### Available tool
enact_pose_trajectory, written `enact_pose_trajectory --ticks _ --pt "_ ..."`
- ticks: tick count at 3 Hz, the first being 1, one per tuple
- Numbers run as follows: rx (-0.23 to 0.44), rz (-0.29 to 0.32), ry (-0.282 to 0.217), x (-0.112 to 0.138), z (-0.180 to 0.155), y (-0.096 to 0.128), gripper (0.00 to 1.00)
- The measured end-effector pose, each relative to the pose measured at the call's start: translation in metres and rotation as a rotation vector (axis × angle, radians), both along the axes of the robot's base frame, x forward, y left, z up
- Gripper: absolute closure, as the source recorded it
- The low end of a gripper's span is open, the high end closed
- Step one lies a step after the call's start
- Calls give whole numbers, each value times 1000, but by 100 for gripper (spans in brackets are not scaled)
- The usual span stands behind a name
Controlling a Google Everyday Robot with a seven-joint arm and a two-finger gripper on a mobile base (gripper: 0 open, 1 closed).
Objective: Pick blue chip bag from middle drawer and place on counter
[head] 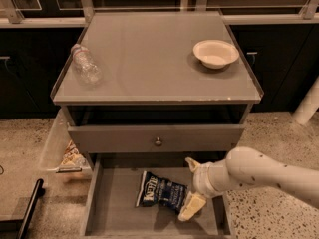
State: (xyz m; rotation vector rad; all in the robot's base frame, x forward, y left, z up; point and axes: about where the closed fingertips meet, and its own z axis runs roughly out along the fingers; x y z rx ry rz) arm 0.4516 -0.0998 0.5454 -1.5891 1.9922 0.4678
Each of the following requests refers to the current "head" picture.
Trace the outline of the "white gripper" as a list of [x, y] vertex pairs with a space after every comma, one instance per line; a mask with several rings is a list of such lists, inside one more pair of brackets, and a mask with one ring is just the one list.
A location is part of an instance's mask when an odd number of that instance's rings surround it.
[[191, 157], [187, 157], [185, 161], [189, 170], [193, 173], [192, 185], [196, 193], [190, 192], [187, 195], [184, 205], [178, 214], [179, 221], [190, 220], [205, 206], [206, 198], [214, 198], [221, 195], [209, 180], [209, 170], [213, 168], [212, 162], [200, 164]]

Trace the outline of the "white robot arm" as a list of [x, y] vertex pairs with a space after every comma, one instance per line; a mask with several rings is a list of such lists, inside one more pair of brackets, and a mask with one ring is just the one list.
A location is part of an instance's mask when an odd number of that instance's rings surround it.
[[319, 171], [274, 160], [256, 149], [239, 146], [217, 162], [199, 163], [187, 157], [194, 192], [187, 194], [178, 214], [191, 219], [209, 199], [229, 190], [270, 186], [315, 208], [319, 207]]

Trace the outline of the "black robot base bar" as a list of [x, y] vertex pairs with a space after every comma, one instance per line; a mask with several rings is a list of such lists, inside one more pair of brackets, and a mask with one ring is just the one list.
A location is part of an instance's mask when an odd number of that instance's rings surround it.
[[0, 221], [1, 233], [14, 232], [16, 234], [16, 239], [26, 238], [27, 231], [32, 220], [38, 199], [42, 197], [46, 192], [45, 188], [43, 187], [43, 184], [43, 178], [39, 178], [36, 181], [26, 211], [22, 218], [13, 218]]

